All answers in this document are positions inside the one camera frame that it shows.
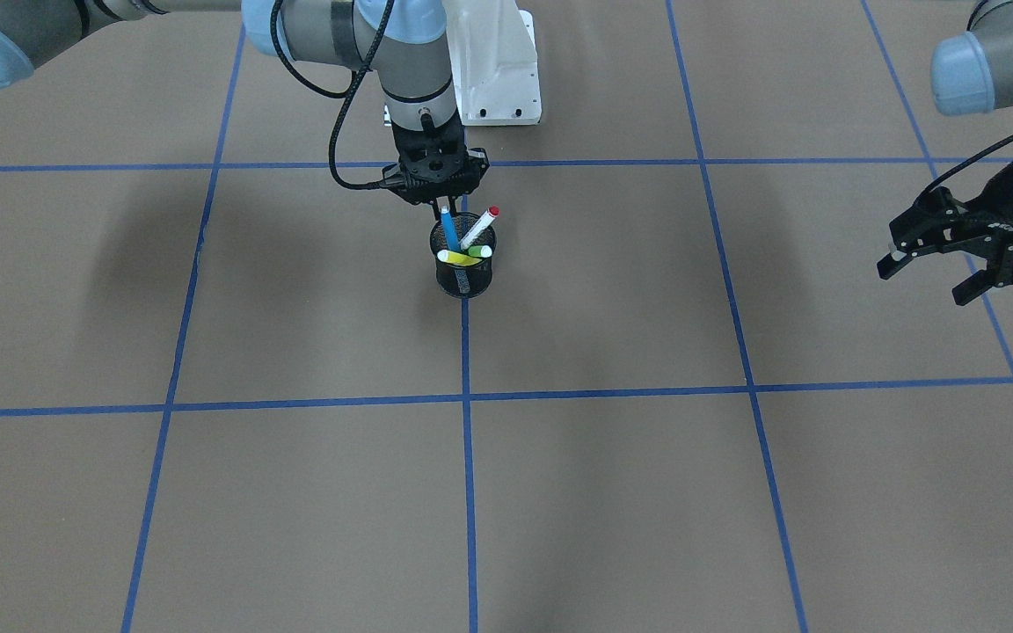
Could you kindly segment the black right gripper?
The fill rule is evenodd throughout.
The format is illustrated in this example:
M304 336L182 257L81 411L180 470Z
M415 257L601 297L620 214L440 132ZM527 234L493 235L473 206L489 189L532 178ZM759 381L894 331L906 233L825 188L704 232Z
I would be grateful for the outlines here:
M448 197L450 215L461 221L461 196L473 193L490 168L485 149L467 147L465 132L461 120L427 131L391 125L398 160L383 168L381 188L412 205L430 204L436 222L446 211L446 201L439 197Z

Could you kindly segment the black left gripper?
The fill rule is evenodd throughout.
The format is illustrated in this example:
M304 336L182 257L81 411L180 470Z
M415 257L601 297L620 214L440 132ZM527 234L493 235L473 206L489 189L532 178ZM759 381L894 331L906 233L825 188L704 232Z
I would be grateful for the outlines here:
M986 265L954 286L954 304L966 306L993 289L1013 286L1013 161L972 200L930 187L890 221L889 231L892 248L876 263L881 280L897 276L916 258L962 251Z

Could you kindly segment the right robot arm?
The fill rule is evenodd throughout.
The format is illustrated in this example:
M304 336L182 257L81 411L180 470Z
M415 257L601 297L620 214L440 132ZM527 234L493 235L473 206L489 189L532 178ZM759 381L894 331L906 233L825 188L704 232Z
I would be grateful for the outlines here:
M235 52L269 41L271 84L320 109L314 157L347 191L386 191L431 214L478 188L489 169L455 103L441 1L0 1L0 90L52 67L67 97L5 131L55 133L61 159L208 159L210 120ZM69 118L101 141L74 141Z

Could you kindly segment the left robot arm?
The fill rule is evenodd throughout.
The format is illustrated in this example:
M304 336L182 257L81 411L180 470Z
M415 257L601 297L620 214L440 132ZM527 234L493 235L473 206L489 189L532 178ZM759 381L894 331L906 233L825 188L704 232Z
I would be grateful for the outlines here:
M945 116L1013 107L1013 1L980 1L967 28L941 41L931 61L934 105ZM890 251L878 276L895 276L918 258L961 251L984 268L952 289L957 305L990 289L1013 286L1013 160L981 192L960 201L937 177L890 221Z

